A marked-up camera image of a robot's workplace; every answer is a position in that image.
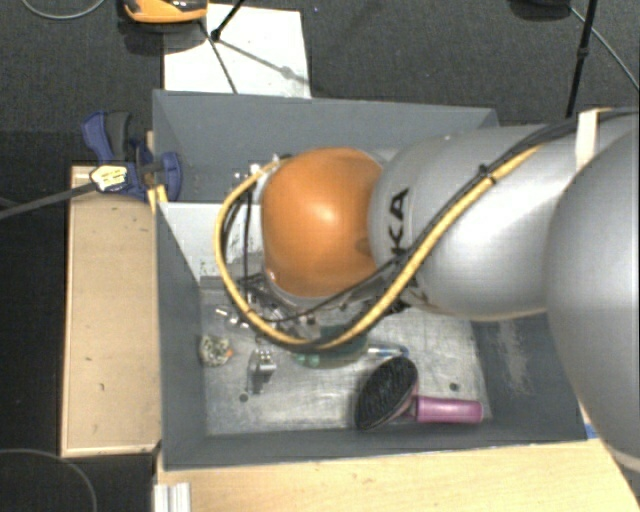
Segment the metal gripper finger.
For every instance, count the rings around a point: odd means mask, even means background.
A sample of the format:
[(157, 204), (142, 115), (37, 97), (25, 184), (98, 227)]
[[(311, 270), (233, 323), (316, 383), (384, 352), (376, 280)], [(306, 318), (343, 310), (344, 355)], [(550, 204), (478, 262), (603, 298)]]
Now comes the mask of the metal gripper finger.
[(245, 329), (249, 324), (231, 306), (215, 306), (214, 317), (221, 322), (226, 329)]
[(277, 369), (271, 349), (256, 348), (249, 357), (247, 368), (247, 392), (261, 394)]

